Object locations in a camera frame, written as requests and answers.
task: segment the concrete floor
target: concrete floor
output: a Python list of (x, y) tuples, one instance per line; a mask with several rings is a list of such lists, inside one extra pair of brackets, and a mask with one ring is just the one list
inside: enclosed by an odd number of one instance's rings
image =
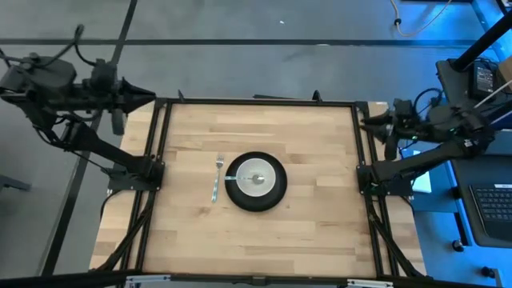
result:
[[(492, 6), (494, 0), (477, 0)], [(130, 0), (0, 1), (3, 38), (68, 38), (78, 23), (84, 38), (116, 39)], [(399, 2), (404, 31), (414, 30), (436, 14), (436, 2)], [(336, 38), (401, 39), (392, 27), (389, 1), (357, 0), (145, 0), (138, 1), (128, 39), (171, 38)], [(470, 4), (453, 3), (414, 39), (475, 40), (483, 28)], [(31, 51), (53, 55), (60, 46), (2, 45), (5, 53)], [(391, 102), (413, 98), (440, 87), (437, 60), (455, 58), (465, 47), (439, 46), (125, 46), (118, 73), (160, 97), (249, 98), (269, 94), (309, 98), (316, 89), (324, 99)], [(113, 46), (84, 46), (87, 58), (111, 58)], [(489, 50), (485, 56), (496, 59)], [(75, 64), (78, 77), (90, 68), (74, 52), (64, 59)], [(0, 66), (0, 74), (5, 71)], [(33, 185), (29, 192), (0, 193), (0, 278), (39, 273), (66, 196), (76, 157), (42, 143), (20, 110), (0, 102), (0, 173)], [(110, 116), (99, 134), (118, 145)], [(48, 163), (52, 169), (43, 168)], [(105, 197), (106, 176), (88, 166), (56, 273), (86, 271)], [(440, 257), (450, 259), (448, 252)], [(445, 280), (464, 277), (439, 274)], [(486, 279), (471, 279), (486, 283)], [(174, 286), (223, 286), (174, 283)]]

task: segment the wooden table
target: wooden table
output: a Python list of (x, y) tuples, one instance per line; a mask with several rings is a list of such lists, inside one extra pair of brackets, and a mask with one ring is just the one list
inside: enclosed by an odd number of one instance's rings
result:
[[(387, 108), (385, 103), (369, 105), (372, 114)], [(130, 114), (122, 149), (142, 154), (151, 115), (152, 105)], [(370, 162), (364, 132), (362, 138)], [(158, 136), (154, 143), (156, 151)], [(380, 143), (377, 148), (382, 158)], [(213, 204), (216, 156), (225, 156), (222, 177), (237, 156), (249, 151), (267, 152), (284, 165), (284, 199), (272, 210), (247, 212), (232, 203), (220, 181)], [(375, 277), (349, 108), (174, 104), (163, 158), (166, 174), (154, 206), (144, 271)], [(133, 200), (134, 192), (126, 191), (106, 204), (91, 268), (122, 240)], [(398, 197), (388, 197), (387, 205), (396, 243), (424, 273), (411, 208)], [(138, 240), (130, 259), (137, 248)], [(381, 251), (389, 273), (382, 241)]]

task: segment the fork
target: fork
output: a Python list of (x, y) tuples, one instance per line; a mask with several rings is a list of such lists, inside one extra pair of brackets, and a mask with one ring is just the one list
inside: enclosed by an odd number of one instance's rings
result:
[(217, 176), (215, 176), (215, 184), (214, 184), (214, 193), (211, 196), (211, 201), (215, 203), (217, 201), (217, 191), (218, 191), (218, 178), (220, 175), (221, 167), (224, 165), (224, 155), (219, 154), (217, 156), (217, 160), (215, 161), (215, 165), (217, 165)]

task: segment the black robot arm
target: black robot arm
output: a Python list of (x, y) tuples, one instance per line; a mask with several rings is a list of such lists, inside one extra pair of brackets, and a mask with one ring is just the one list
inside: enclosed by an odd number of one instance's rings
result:
[[(160, 187), (164, 165), (150, 155), (133, 156), (101, 140), (86, 123), (106, 110), (112, 114), (114, 134), (124, 134), (124, 114), (156, 99), (155, 93), (118, 80), (114, 63), (97, 59), (87, 61), (79, 53), (77, 41), (83, 26), (75, 31), (71, 44), (53, 57), (31, 53), (29, 57), (7, 61), (8, 71), (0, 80), (0, 97), (21, 108), (42, 140), (65, 151), (90, 151), (113, 161), (114, 168), (102, 169), (110, 176), (112, 190), (156, 190)], [(78, 56), (93, 67), (90, 78), (74, 83), (76, 71), (69, 62), (59, 59), (75, 46)], [(90, 116), (77, 114), (85, 111)], [(62, 136), (53, 131), (66, 122)]]
[[(386, 144), (386, 160), (358, 168), (361, 191), (410, 195), (410, 181), (417, 176), (447, 160), (482, 154), (494, 140), (494, 130), (489, 121), (473, 107), (438, 106), (429, 111), (425, 120), (415, 113), (411, 101), (396, 99), (394, 107), (395, 110), (363, 120), (362, 128)], [(399, 139), (437, 142), (440, 145), (393, 161)]]

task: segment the wire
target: wire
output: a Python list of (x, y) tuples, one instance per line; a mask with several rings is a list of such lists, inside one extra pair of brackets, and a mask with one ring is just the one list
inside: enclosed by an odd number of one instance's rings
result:
[(78, 44), (75, 43), (74, 44), (74, 51), (77, 53), (78, 57), (80, 58), (80, 60), (82, 60), (84, 63), (88, 64), (88, 65), (91, 65), (92, 67), (95, 67), (96, 66), (96, 63), (92, 62), (92, 61), (89, 61), (87, 59), (85, 59), (83, 56), (82, 56), (82, 53), (80, 53), (80, 49), (78, 48)]
[(38, 133), (38, 136), (40, 137), (40, 139), (44, 141), (44, 143), (46, 143), (46, 144), (48, 144), (48, 145), (52, 145), (52, 144), (51, 144), (51, 142), (50, 142), (50, 140), (48, 140), (48, 139), (46, 139), (46, 138), (44, 138), (44, 137), (42, 136), (42, 134), (41, 134), (41, 129), (36, 128), (36, 127), (34, 127), (34, 129), (35, 129), (35, 131)]
[(429, 104), (427, 107), (423, 108), (423, 110), (418, 112), (418, 102), (419, 102), (419, 99), (423, 95), (425, 95), (425, 94), (427, 94), (427, 93), (429, 93), (431, 91), (438, 92), (438, 100), (441, 101), (441, 99), (442, 99), (442, 90), (441, 89), (439, 89), (439, 88), (429, 88), (429, 89), (426, 89), (426, 90), (422, 91), (420, 94), (418, 94), (418, 96), (416, 96), (416, 99), (414, 100), (413, 108), (414, 108), (414, 112), (416, 112), (416, 115), (419, 115), (421, 112), (423, 112), (430, 105)]
[(512, 80), (508, 81), (507, 83), (503, 84), (501, 87), (499, 87), (495, 92), (491, 93), (489, 96), (485, 97), (483, 100), (481, 100), (477, 105), (474, 106), (474, 108), (479, 108), (481, 104), (483, 104), (485, 101), (489, 100), (493, 96), (495, 96), (499, 91), (505, 89), (508, 87), (508, 85), (512, 84)]
[(413, 215), (414, 215), (414, 207), (413, 207), (413, 204), (405, 197), (405, 196), (400, 196), (400, 198), (403, 199), (403, 201), (405, 201), (407, 204), (409, 204), (410, 208), (412, 209), (413, 211)]
[(53, 62), (57, 61), (61, 56), (63, 56), (65, 53), (67, 53), (67, 51), (69, 51), (72, 47), (74, 47), (78, 57), (84, 61), (84, 63), (87, 63), (88, 65), (91, 65), (91, 66), (95, 66), (95, 63), (92, 62), (92, 61), (89, 61), (87, 59), (85, 59), (82, 55), (82, 53), (80, 53), (80, 49), (78, 48), (78, 41), (80, 41), (80, 38), (82, 37), (82, 34), (83, 34), (83, 31), (84, 31), (84, 25), (83, 24), (79, 24), (76, 29), (74, 30), (74, 36), (73, 36), (73, 39), (71, 40), (70, 43), (68, 43), (63, 49), (61, 49), (58, 53), (56, 53), (56, 55), (54, 55), (50, 60), (48, 60), (47, 62), (43, 63), (43, 64), (40, 64), (40, 63), (34, 63), (32, 61), (27, 61), (25, 59), (22, 59), (22, 58), (16, 58), (16, 57), (11, 57), (11, 56), (6, 56), (3, 51), (1, 51), (0, 53), (0, 59), (3, 59), (4, 62), (6, 62), (7, 66), (10, 66), (10, 63), (9, 61), (13, 61), (13, 62), (19, 62), (19, 63), (29, 63), (31, 65), (33, 65), (34, 67), (37, 67), (37, 68), (44, 68), (44, 67), (47, 67), (48, 65), (52, 64)]
[(108, 171), (108, 169), (107, 169), (106, 167), (104, 167), (104, 166), (101, 166), (101, 165), (97, 164), (96, 162), (94, 162), (94, 161), (92, 161), (92, 160), (90, 160), (90, 159), (88, 159), (88, 158), (84, 157), (84, 156), (83, 156), (83, 155), (81, 155), (80, 153), (77, 153), (77, 152), (75, 152), (75, 151), (70, 151), (70, 152), (71, 152), (72, 154), (75, 154), (75, 155), (79, 156), (80, 158), (82, 158), (82, 159), (84, 159), (84, 160), (88, 161), (90, 164), (92, 164), (92, 165), (94, 165), (94, 166), (96, 166), (96, 167), (99, 167), (99, 169), (100, 169), (103, 173), (107, 174), (107, 175), (110, 177), (110, 173), (109, 173), (109, 171)]
[[(3, 53), (2, 48), (0, 48), (0, 56), (4, 56), (4, 57), (6, 56), (6, 54), (5, 54), (5, 53)], [(4, 58), (4, 59), (3, 59), (3, 61), (4, 61), (4, 63), (7, 65), (7, 68), (10, 68), (10, 62), (9, 62), (9, 60), (7, 60), (7, 59), (5, 59), (5, 58)]]
[(395, 20), (394, 20), (394, 24), (396, 25), (397, 27), (397, 31), (400, 33), (400, 35), (402, 37), (413, 37), (415, 36), (416, 34), (422, 32), (425, 28), (427, 28), (430, 24), (432, 24), (432, 22), (434, 22), (435, 19), (437, 19), (441, 13), (448, 7), (448, 5), (452, 2), (452, 0), (449, 0), (445, 6), (441, 9), (441, 11), (439, 11), (439, 13), (437, 15), (435, 15), (434, 18), (432, 18), (432, 20), (430, 20), (426, 25), (424, 25), (422, 28), (420, 28), (419, 30), (416, 30), (415, 32), (413, 33), (408, 33), (408, 34), (404, 34), (402, 32), (402, 30), (400, 29), (400, 24), (402, 23), (402, 20), (400, 19), (400, 12), (398, 11), (398, 7), (397, 7), (397, 4), (394, 2), (394, 0), (391, 0), (391, 5), (393, 5), (393, 9), (394, 9), (394, 15), (395, 15)]
[(68, 43), (64, 48), (62, 48), (58, 53), (56, 53), (56, 55), (53, 56), (50, 60), (48, 60), (48, 62), (46, 62), (44, 64), (34, 64), (34, 66), (36, 66), (38, 68), (44, 68), (44, 67), (50, 65), (51, 63), (57, 61), (57, 59), (59, 59), (61, 56), (63, 56), (65, 53), (67, 53), (67, 51), (69, 51), (71, 49), (71, 47), (77, 45), (78, 41), (82, 37), (83, 31), (84, 31), (84, 25), (79, 24), (76, 27), (76, 29), (74, 30), (73, 40), (71, 40), (70, 43)]
[(100, 220), (103, 218), (103, 211), (105, 210), (106, 203), (109, 201), (110, 198), (112, 198), (119, 192), (121, 192), (121, 191), (120, 190), (112, 190), (112, 193), (110, 193), (110, 195), (106, 196), (105, 200), (103, 200), (102, 208), (100, 209), (100, 213), (99, 213)]

